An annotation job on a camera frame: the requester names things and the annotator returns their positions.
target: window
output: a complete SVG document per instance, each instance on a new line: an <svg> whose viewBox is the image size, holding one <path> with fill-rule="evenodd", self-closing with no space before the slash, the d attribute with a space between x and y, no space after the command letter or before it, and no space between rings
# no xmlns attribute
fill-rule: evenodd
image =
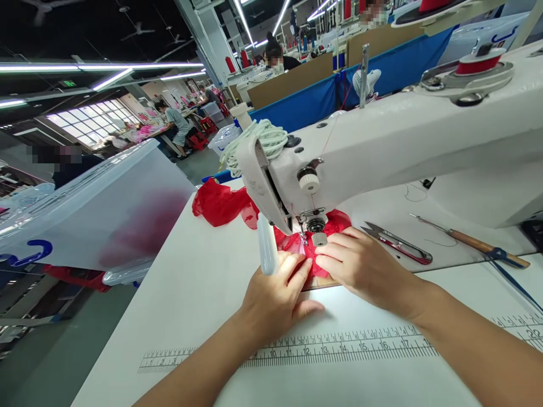
<svg viewBox="0 0 543 407"><path fill-rule="evenodd" d="M121 122L139 122L117 100L49 115L47 118L92 150L99 149L109 133L119 130Z"/></svg>

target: red lace fabric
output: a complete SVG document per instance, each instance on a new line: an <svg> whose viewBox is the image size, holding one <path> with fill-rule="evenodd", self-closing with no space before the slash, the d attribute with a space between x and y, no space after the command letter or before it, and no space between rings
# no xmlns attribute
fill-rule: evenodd
<svg viewBox="0 0 543 407"><path fill-rule="evenodd" d="M230 223L241 213L245 224L255 230L258 220L258 210L255 203L249 198L247 189L244 187L232 191L230 187L217 184L213 179L208 180L196 193L192 203L194 216L203 215L211 225L217 227ZM330 236L340 233L351 226L351 219L347 214L334 209L326 214L328 223L324 233ZM311 240L312 233L307 232L308 246L304 246L298 233L286 236L279 229L274 228L277 250L284 250L293 253L305 253L307 257L315 259L315 246ZM328 277L328 273L317 266L313 261L311 276Z"/></svg>

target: forearm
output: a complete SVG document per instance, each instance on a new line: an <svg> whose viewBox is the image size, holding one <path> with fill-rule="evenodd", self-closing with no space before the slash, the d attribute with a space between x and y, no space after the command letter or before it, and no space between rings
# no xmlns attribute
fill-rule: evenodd
<svg viewBox="0 0 543 407"><path fill-rule="evenodd" d="M541 352L433 284L424 297L425 311L412 322L483 405L541 405Z"/></svg>
<svg viewBox="0 0 543 407"><path fill-rule="evenodd" d="M134 407L212 406L226 382L255 351L247 338L234 314Z"/></svg>

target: wooden handle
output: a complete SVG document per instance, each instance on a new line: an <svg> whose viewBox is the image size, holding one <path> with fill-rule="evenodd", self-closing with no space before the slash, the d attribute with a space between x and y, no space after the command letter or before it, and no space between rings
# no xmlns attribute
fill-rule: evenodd
<svg viewBox="0 0 543 407"><path fill-rule="evenodd" d="M495 249L494 246L491 246L488 243L484 243L474 237L465 235L462 232L459 232L456 230L452 230L450 232L450 236L454 237L457 240L460 240L462 243L465 243L468 246L471 246L483 253L489 253ZM514 256L510 253L507 254L507 258L511 261L511 262L507 262L507 264L509 264L510 266L518 267L519 269L526 269L527 267L530 266L530 263L527 262L526 260L522 260L520 257Z"/></svg>

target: white cord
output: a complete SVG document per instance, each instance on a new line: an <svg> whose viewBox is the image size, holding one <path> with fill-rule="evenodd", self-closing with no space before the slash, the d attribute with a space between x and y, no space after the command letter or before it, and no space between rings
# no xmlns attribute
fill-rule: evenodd
<svg viewBox="0 0 543 407"><path fill-rule="evenodd" d="M228 144L221 155L221 164L226 162L226 168L230 170L233 177L239 177L242 174L238 167L238 158L236 157L236 149L243 139L256 135L260 140L262 149L268 159L274 159L281 154L283 146L287 144L288 133L282 127L275 127L269 120L264 119L259 123L253 120L251 125L239 135L233 142Z"/></svg>

